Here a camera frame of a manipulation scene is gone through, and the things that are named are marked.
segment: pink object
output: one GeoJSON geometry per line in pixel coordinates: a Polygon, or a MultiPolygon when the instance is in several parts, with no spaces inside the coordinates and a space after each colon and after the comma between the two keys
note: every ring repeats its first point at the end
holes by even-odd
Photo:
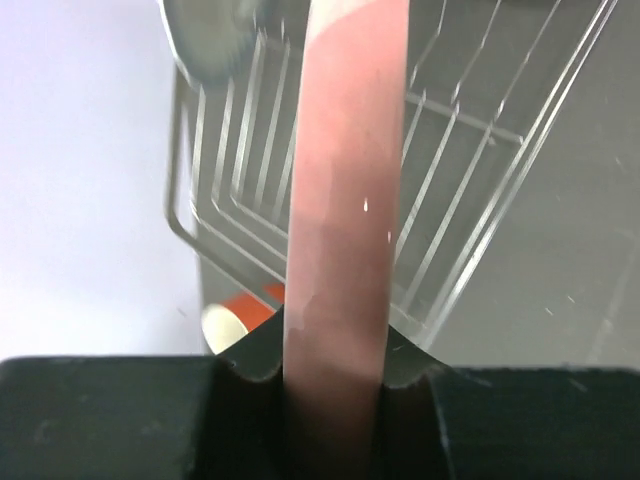
{"type": "Polygon", "coordinates": [[[289,448],[301,478],[362,478],[382,383],[409,0],[312,3],[285,297],[289,448]]]}

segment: dish rack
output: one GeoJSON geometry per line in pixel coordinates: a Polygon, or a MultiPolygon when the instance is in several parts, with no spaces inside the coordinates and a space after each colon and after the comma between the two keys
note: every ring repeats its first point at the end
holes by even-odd
{"type": "MultiPolygon", "coordinates": [[[[428,349],[443,327],[616,3],[412,2],[390,321],[421,348],[428,349]]],[[[189,87],[177,69],[166,198],[172,230],[273,308],[278,303],[261,285],[285,280],[309,1],[282,4],[282,14],[258,32],[246,68],[226,86],[199,92],[193,216],[200,231],[246,263],[227,260],[178,220],[189,87]]]]}

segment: orange and white cup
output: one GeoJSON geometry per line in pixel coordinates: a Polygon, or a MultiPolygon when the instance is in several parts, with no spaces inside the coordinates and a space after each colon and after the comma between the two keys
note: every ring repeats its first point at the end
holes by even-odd
{"type": "MultiPolygon", "coordinates": [[[[284,285],[264,290],[284,303],[284,285]]],[[[222,304],[212,304],[202,313],[202,332],[211,351],[218,355],[266,322],[273,310],[248,293],[241,293],[222,304]]]]}

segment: wire grid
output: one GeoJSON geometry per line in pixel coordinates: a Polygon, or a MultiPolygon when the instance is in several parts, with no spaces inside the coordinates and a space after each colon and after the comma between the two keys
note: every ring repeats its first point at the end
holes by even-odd
{"type": "MultiPolygon", "coordinates": [[[[412,3],[392,321],[420,347],[431,345],[448,318],[616,3],[412,3]]],[[[297,10],[259,32],[247,71],[226,91],[200,92],[192,169],[198,223],[281,282],[308,2],[297,10]]],[[[178,78],[173,144],[184,88],[178,78]]],[[[177,222],[178,157],[173,145],[172,228],[229,279],[277,307],[253,273],[225,262],[177,222]]]]}

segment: white wall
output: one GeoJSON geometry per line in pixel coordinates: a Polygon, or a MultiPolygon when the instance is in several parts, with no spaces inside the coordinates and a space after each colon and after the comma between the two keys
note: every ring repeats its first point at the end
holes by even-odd
{"type": "Polygon", "coordinates": [[[201,351],[151,0],[0,2],[0,360],[201,351]]]}

